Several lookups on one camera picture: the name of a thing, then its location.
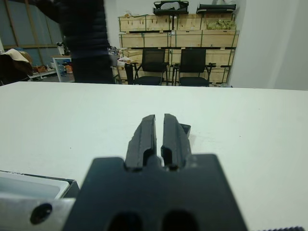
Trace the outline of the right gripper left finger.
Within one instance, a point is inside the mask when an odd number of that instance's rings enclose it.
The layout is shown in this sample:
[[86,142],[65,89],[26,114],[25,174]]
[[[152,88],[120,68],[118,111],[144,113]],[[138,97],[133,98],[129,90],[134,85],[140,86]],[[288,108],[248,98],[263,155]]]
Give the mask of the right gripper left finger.
[[149,115],[141,120],[128,143],[125,166],[131,169],[143,168],[153,155],[156,155],[155,115]]

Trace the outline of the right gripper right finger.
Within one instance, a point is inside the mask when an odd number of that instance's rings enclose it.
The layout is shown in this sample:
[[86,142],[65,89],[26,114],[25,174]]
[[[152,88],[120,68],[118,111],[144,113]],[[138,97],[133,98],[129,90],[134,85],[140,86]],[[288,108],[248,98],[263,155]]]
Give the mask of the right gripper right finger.
[[183,167],[187,156],[191,155],[189,135],[191,125],[179,123],[171,114],[164,116],[163,144],[161,156],[167,167]]

